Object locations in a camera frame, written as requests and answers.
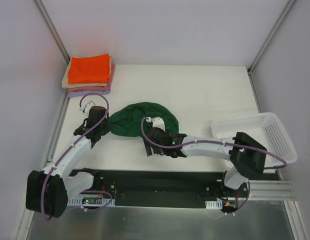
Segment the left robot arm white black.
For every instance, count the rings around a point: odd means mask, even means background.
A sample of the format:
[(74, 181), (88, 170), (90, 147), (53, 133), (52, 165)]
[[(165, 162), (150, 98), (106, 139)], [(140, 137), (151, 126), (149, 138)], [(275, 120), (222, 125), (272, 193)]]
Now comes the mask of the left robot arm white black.
[(48, 220), (59, 218), (68, 201), (83, 191), (94, 195), (100, 191), (100, 175), (84, 168), (75, 176), (70, 174), (78, 162), (102, 136), (109, 132), (108, 111), (103, 106), (92, 106), (88, 117), (74, 131), (62, 153), (42, 170), (33, 170), (27, 177), (26, 209), (41, 213)]

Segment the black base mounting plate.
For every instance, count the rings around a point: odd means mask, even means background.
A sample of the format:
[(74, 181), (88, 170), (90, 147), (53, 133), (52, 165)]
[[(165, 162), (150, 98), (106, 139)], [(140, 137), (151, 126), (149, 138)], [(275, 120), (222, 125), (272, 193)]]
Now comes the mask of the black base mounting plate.
[(97, 170), (99, 184), (75, 197), (115, 199), (110, 207), (206, 209), (205, 201), (222, 200), (221, 211), (239, 208), (249, 196), (244, 182), (238, 189), (222, 186), (222, 172)]

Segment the left aluminium corner post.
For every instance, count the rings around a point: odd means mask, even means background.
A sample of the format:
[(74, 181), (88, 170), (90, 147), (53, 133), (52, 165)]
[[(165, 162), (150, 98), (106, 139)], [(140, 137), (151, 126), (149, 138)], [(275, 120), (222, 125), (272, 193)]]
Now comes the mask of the left aluminium corner post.
[(64, 61), (68, 64), (70, 62), (70, 55), (68, 54), (66, 47), (49, 15), (48, 10), (46, 9), (44, 3), (42, 0), (33, 0), (33, 3), (35, 4), (40, 16), (42, 17), (50, 35), (52, 36), (62, 58)]

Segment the folded pink t-shirt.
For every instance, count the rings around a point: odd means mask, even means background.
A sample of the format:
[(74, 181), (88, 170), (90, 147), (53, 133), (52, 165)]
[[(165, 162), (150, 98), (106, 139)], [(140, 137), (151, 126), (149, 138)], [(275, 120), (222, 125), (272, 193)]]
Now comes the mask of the folded pink t-shirt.
[(79, 87), (74, 87), (74, 88), (68, 88), (67, 92), (77, 92), (77, 91), (108, 91), (111, 89), (112, 86), (112, 81), (115, 73), (116, 65), (112, 64), (111, 65), (111, 73), (110, 77), (108, 80), (107, 86), (79, 86)]

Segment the white plastic perforated basket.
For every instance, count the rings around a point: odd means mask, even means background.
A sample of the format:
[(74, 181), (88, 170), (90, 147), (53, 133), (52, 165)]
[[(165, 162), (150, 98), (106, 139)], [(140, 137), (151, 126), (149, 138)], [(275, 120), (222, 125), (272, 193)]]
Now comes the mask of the white plastic perforated basket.
[(230, 115), (211, 122), (214, 138), (233, 138), (243, 132), (288, 164), (298, 159), (295, 147), (279, 118), (271, 112)]

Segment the dark green t-shirt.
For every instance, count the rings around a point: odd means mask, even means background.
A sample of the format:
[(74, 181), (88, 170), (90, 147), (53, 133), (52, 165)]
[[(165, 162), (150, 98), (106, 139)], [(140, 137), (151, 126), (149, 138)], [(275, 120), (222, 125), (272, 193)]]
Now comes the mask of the dark green t-shirt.
[(166, 107), (154, 102), (137, 102), (109, 117), (111, 133), (121, 137), (141, 137), (141, 122), (144, 117), (160, 117), (172, 134), (179, 132), (179, 121)]

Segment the right aluminium corner post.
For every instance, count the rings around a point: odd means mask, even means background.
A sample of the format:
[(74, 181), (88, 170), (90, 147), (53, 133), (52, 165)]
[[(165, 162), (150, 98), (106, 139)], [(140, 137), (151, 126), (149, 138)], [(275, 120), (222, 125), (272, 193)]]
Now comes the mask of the right aluminium corner post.
[(253, 59), (251, 65), (247, 68), (247, 73), (249, 76), (252, 75), (253, 71), (257, 67), (258, 63), (262, 59), (263, 55), (271, 45), (272, 41), (276, 37), (276, 34), (280, 30), (280, 28), (283, 26), (285, 20), (291, 13), (292, 9), (296, 5), (298, 1), (297, 0), (287, 0), (283, 9), (281, 10), (279, 16), (277, 17), (276, 21), (274, 22), (273, 26), (271, 27), (269, 33), (267, 34), (265, 40), (263, 41), (260, 49), (258, 50), (255, 58)]

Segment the aluminium corner post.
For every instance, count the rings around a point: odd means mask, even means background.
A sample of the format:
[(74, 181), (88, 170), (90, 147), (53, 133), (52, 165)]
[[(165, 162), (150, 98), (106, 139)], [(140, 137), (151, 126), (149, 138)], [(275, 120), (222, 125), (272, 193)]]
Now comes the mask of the aluminium corner post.
[(48, 10), (46, 9), (44, 3), (42, 0), (33, 0), (33, 3), (35, 4), (40, 16), (42, 17), (50, 35), (52, 36), (62, 58), (64, 61), (68, 64), (70, 62), (70, 55), (68, 54), (66, 47), (49, 15)]
[(249, 76), (252, 75), (253, 71), (257, 67), (258, 63), (262, 59), (263, 55), (271, 45), (272, 41), (276, 37), (276, 34), (280, 30), (280, 28), (283, 26), (285, 20), (291, 13), (292, 9), (296, 5), (298, 1), (297, 0), (287, 0), (283, 9), (281, 10), (279, 16), (277, 17), (276, 21), (274, 22), (273, 26), (271, 27), (269, 33), (267, 34), (265, 40), (263, 41), (260, 49), (258, 50), (255, 58), (253, 59), (251, 65), (247, 68), (247, 73)]

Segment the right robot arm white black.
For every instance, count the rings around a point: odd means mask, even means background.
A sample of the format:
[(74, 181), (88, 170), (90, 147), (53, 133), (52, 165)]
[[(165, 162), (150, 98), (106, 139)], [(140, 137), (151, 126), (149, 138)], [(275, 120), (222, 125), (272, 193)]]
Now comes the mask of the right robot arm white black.
[(152, 127), (148, 133), (141, 132), (149, 156), (209, 157), (231, 162), (233, 167), (224, 173), (220, 184), (220, 192), (225, 197), (232, 197), (243, 183), (260, 179), (264, 174), (266, 148), (244, 132), (238, 132), (230, 142), (185, 133), (171, 135), (158, 127)]

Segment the folded lavender t-shirt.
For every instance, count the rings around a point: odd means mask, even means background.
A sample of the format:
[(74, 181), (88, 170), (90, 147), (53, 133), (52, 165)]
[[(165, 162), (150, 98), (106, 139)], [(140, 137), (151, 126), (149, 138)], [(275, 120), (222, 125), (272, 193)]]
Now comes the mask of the folded lavender t-shirt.
[(99, 93), (102, 95), (107, 95), (111, 92), (110, 90), (106, 91), (99, 91), (99, 90), (86, 90), (86, 91), (73, 91), (73, 92), (67, 92), (69, 98), (75, 98), (75, 97), (83, 97), (84, 95), (90, 94), (90, 93)]

